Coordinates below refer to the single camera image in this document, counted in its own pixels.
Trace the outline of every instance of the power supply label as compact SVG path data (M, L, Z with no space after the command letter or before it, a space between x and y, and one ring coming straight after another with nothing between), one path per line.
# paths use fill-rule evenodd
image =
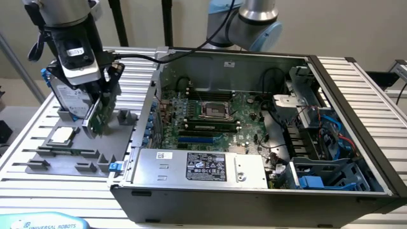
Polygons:
M188 153L186 179L226 181L226 162L224 154Z

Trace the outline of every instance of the barcode sticker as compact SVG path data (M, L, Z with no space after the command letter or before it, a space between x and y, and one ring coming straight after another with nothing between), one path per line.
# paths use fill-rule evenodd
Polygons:
M156 159L172 159L172 152L157 152Z

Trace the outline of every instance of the motherboard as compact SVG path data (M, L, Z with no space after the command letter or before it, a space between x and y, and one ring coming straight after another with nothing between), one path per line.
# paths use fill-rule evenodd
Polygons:
M165 91L161 148L257 154L266 134L260 105L250 93L188 96Z

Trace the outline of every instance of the aluminum extrusion table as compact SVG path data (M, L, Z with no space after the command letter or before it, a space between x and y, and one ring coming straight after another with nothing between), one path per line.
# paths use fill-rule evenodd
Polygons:
M154 56L154 49L116 48L118 53ZM404 183L407 183L407 118L356 63L318 57ZM140 113L154 65L125 59L116 108ZM27 160L42 144L58 116L58 103L49 95L6 153L0 158L0 214L57 211L83 218L95 229L178 228L176 225L134 224L128 220L106 186L106 178L25 173ZM186 226L185 228L218 228ZM386 215L369 214L344 229L405 229L407 206Z

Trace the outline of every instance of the capacitor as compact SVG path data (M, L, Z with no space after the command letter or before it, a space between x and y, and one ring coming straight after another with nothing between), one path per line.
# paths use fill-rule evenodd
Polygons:
M253 104L254 102L254 98L253 97L248 97L246 101L245 101L248 104Z
M254 120L254 119L256 119L257 114L256 114L254 112L250 112L250 113L248 114L248 116L249 116L249 118L250 118L252 120Z

